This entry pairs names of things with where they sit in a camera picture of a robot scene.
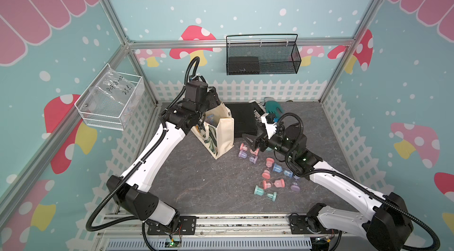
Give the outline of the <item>cream canvas tote bag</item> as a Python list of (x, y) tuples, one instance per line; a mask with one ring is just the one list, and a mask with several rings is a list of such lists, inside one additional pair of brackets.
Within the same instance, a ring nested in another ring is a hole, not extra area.
[(234, 147), (234, 118), (224, 103), (207, 111), (191, 131), (214, 159)]

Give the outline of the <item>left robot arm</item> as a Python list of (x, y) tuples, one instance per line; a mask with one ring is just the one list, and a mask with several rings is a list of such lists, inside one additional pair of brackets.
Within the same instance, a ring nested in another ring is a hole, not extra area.
[[(110, 176), (107, 182), (109, 193), (89, 216), (85, 226), (87, 231), (96, 232), (130, 220), (161, 225), (167, 233), (179, 229), (179, 212), (150, 190), (173, 149), (193, 127), (202, 124), (207, 111), (221, 104), (215, 87), (208, 85), (205, 78), (197, 74), (200, 61), (200, 57), (190, 61), (182, 91), (159, 116), (160, 125), (155, 137), (121, 176)], [(114, 200), (130, 215), (96, 226), (95, 219), (110, 200)]]

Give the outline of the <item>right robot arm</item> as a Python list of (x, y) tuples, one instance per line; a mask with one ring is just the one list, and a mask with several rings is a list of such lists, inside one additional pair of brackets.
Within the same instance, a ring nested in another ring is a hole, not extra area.
[(338, 210), (325, 204), (315, 205), (307, 214), (311, 232), (333, 229), (360, 236), (378, 251), (414, 251), (406, 244), (420, 226), (432, 238), (425, 249), (437, 251), (441, 241), (423, 221), (408, 212), (405, 201), (397, 194), (383, 194), (368, 188), (333, 168), (320, 156), (307, 149), (302, 119), (294, 113), (283, 114), (275, 121), (273, 114), (261, 116), (259, 136), (242, 137), (253, 150), (270, 148), (283, 156), (287, 168), (299, 178), (319, 184), (346, 201), (356, 212)]

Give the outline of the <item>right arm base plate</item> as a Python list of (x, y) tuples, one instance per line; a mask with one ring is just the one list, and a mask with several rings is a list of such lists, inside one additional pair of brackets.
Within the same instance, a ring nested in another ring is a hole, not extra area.
[(305, 214), (292, 213), (288, 216), (288, 222), (292, 234), (328, 234), (332, 236), (339, 233), (338, 230), (324, 228), (316, 217), (307, 217)]

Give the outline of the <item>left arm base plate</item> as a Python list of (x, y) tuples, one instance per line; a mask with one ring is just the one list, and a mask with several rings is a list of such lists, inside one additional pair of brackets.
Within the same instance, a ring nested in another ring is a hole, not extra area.
[(173, 221), (172, 226), (165, 226), (155, 221), (147, 221), (150, 223), (147, 227), (147, 234), (150, 236), (157, 235), (194, 235), (197, 217), (196, 216), (180, 216), (179, 221)]

